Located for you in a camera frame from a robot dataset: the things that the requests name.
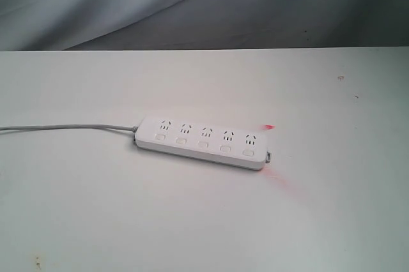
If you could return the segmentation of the white five-outlet power strip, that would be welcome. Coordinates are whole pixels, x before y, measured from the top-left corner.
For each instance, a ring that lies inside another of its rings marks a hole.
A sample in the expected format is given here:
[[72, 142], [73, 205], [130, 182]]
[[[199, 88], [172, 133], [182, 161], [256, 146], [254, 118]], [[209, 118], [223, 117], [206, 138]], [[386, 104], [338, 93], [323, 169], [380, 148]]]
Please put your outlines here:
[[134, 141], [141, 149], [250, 170], [272, 159], [263, 133], [165, 117], [144, 118]]

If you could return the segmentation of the grey backdrop cloth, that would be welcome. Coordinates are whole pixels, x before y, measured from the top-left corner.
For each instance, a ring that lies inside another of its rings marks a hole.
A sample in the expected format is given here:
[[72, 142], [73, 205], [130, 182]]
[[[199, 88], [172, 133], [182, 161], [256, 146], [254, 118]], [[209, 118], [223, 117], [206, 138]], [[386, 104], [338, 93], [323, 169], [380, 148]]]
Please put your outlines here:
[[1, 0], [1, 50], [408, 45], [408, 0]]

